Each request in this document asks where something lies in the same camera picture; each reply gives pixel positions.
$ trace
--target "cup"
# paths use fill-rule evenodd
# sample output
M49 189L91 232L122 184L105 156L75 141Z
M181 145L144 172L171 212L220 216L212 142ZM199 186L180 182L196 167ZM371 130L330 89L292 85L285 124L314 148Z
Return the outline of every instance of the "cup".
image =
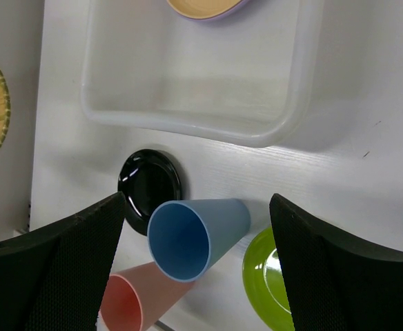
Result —
M171 279L200 278L250 228L248 208L237 199L169 201L153 213L148 245Z
M110 331L145 331L193 285L169 279L153 262L143 264L110 275L99 313Z

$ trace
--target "plastic container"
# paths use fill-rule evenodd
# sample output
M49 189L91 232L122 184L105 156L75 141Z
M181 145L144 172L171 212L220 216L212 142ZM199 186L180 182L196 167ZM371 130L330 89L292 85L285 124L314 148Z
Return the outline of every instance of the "plastic container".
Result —
M324 0L258 0L216 22L166 1L93 0L81 104L105 124L264 147L307 111Z

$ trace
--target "blue cup rim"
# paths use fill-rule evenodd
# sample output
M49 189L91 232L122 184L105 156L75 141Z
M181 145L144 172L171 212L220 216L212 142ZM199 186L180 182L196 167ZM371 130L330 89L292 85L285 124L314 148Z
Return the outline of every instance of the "blue cup rim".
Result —
M208 228L206 227L206 224L203 222L202 217L199 215L199 213L197 211L195 211L192 207L190 207L188 204L185 203L185 201L167 201L163 204L161 204L159 207L156 208L156 210L153 212L153 214L151 215L149 224L148 224L148 231L147 231L147 237L149 239L149 233L150 233L150 229L151 229L151 224L153 224L154 222L154 216L157 212L159 212L163 207L167 206L167 205L182 205L185 208L188 208L191 212L193 212L195 214L195 216L197 216L198 220L201 222L201 224L203 224L203 228L205 229L206 232L206 236L208 237L208 257L206 259L206 263L203 267L203 269L199 272L199 274L197 274L196 276L194 276L193 278L190 279L179 279L174 277L171 274L168 274L165 270L163 270L163 268L156 262L157 267L169 278L175 280L175 281L179 281L181 283L190 283L191 281L196 281L198 280L201 276L203 276L205 274L205 272L207 271L207 269L209 268L209 264L210 264L210 258L211 258L211 253L212 253L212 245L210 242L210 236L209 236L209 231ZM154 252L151 249L151 244L150 244L150 240L148 240L148 247L149 247L149 251L151 253L151 255L153 256L154 261L156 261L156 258L154 256Z

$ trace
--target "green stitched edge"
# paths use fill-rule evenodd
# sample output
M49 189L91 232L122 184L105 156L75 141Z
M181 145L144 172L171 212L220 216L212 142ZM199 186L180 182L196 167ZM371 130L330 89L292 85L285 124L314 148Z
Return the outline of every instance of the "green stitched edge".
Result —
M3 122L3 127L2 127L2 132L0 136L0 148L6 139L6 135L8 132L8 126L10 125L10 116L11 116L11 102L10 102L10 93L8 92L8 86L6 83L6 79L3 76L3 73L0 69L0 83L2 86L3 90L3 98L5 99L6 102L6 118L5 121Z

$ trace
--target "blue cup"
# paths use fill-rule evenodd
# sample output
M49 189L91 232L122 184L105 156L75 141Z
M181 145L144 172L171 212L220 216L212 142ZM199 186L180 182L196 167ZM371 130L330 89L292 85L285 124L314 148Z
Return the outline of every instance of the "blue cup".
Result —
M150 218L148 245L171 279L195 281L250 228L248 208L237 199L169 201Z

